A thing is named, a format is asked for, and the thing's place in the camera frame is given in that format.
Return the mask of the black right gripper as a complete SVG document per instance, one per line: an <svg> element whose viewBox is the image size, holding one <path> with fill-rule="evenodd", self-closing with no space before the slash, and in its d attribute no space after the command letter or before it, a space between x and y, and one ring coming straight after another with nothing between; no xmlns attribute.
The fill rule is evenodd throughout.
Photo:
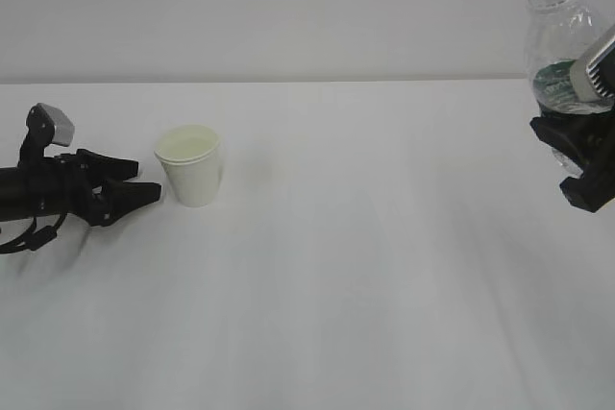
<svg viewBox="0 0 615 410"><path fill-rule="evenodd" d="M541 142L583 171L559 187L570 205L588 212L597 212L614 199L614 110L600 129L593 128L595 122L593 115L539 116L529 122Z"/></svg>

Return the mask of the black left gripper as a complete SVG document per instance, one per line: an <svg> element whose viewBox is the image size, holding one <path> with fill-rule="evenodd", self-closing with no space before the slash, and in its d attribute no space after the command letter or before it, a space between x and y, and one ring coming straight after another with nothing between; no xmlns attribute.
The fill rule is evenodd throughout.
<svg viewBox="0 0 615 410"><path fill-rule="evenodd" d="M161 185L128 181L137 175L137 161L86 149L42 157L36 162L36 217L72 214L93 227L111 226L160 200Z"/></svg>

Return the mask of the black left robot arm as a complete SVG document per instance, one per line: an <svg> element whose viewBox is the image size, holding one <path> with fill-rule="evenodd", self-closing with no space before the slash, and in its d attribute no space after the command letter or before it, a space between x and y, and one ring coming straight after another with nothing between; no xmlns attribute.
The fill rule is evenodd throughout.
<svg viewBox="0 0 615 410"><path fill-rule="evenodd" d="M1 170L1 220L75 215L107 227L160 200L161 185L134 182L135 160L106 157L85 149L44 157L32 165Z"/></svg>

